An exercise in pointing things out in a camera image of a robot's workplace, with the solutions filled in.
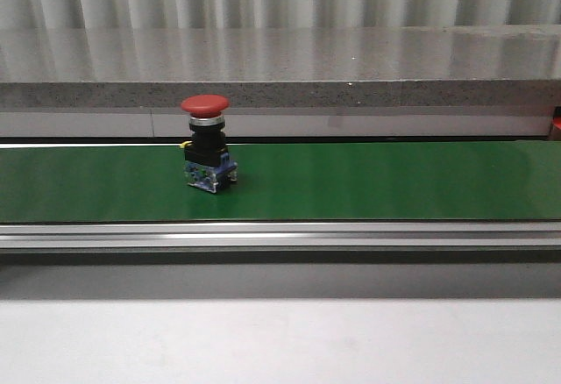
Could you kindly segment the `grey speckled stone counter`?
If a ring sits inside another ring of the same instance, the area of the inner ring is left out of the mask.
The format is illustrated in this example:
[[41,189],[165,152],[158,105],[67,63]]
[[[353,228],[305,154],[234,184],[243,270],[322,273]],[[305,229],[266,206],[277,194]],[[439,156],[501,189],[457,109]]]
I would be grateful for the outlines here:
[[199,94],[230,99],[231,139],[548,139],[560,29],[1,33],[4,140],[180,139]]

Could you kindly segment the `green conveyor belt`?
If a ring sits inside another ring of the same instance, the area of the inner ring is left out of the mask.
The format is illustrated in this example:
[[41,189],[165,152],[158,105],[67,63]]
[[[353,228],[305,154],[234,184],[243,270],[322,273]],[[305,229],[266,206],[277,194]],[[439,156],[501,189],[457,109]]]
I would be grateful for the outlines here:
[[238,181],[190,187],[178,146],[6,148],[1,219],[556,220],[560,145],[540,140],[231,147]]

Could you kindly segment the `red plastic tray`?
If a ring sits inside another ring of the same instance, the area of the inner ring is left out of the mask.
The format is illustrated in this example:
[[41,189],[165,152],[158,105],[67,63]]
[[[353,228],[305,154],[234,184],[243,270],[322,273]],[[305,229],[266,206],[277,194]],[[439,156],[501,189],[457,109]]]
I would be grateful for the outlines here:
[[561,140],[561,108],[557,107],[551,121],[549,140]]

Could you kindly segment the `aluminium conveyor frame rail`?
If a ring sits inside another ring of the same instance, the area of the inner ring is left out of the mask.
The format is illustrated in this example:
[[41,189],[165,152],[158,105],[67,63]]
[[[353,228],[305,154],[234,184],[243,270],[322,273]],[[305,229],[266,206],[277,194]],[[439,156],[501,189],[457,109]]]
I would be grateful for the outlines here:
[[4,265],[467,264],[560,260],[560,223],[7,224]]

